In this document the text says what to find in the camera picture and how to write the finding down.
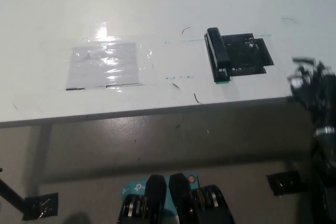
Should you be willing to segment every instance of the gray floor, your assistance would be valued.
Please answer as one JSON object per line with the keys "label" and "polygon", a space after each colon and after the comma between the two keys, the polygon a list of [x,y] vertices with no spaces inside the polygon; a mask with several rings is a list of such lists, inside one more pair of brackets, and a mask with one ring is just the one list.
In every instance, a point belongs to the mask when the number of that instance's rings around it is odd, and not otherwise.
{"label": "gray floor", "polygon": [[[59,215],[31,223],[116,223],[121,189],[150,174],[196,172],[237,223],[311,222],[307,195],[275,197],[266,175],[306,177],[310,123],[297,104],[0,130],[1,179],[22,196],[59,192]],[[0,199],[0,223],[21,222]]]}

